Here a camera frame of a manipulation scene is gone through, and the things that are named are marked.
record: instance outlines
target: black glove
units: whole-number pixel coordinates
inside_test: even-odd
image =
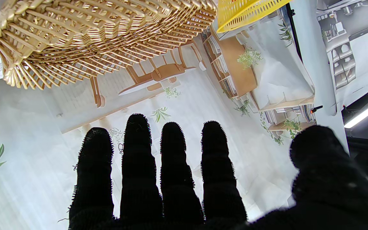
[[[131,115],[124,137],[120,218],[115,219],[111,138],[103,128],[92,128],[86,134],[77,164],[69,229],[193,229],[204,227],[205,221],[227,229],[246,221],[226,136],[217,122],[207,122],[203,128],[203,208],[193,190],[184,134],[178,124],[167,123],[162,130],[162,197],[156,186],[151,144],[147,119]]]

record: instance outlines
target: finger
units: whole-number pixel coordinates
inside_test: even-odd
[[[142,114],[133,114],[127,121],[121,170],[121,221],[144,223],[161,220],[163,207],[156,186],[150,127]]]
[[[112,156],[108,132],[103,128],[89,130],[77,163],[77,185],[69,210],[70,229],[94,226],[113,218]]]
[[[204,124],[202,150],[201,170],[206,220],[219,217],[245,221],[247,214],[236,188],[226,136],[218,122]]]
[[[298,134],[289,149],[292,163],[298,169],[311,164],[349,160],[349,155],[330,128],[311,126]]]
[[[161,138],[161,191],[168,221],[202,224],[203,211],[186,162],[184,134],[177,123],[164,125]]]

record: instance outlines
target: yellow plastic basket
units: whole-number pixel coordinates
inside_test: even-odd
[[[227,32],[251,24],[292,0],[219,0],[218,30]]]

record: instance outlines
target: woven rattan basket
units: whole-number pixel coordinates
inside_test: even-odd
[[[8,0],[4,80],[43,90],[112,73],[186,43],[216,12],[212,0]]]

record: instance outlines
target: fluorescent light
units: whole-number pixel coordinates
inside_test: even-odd
[[[368,117],[368,109],[366,109],[361,114],[357,115],[355,118],[353,118],[351,121],[349,121],[344,127],[345,128],[352,128],[359,122],[361,122],[364,118]]]

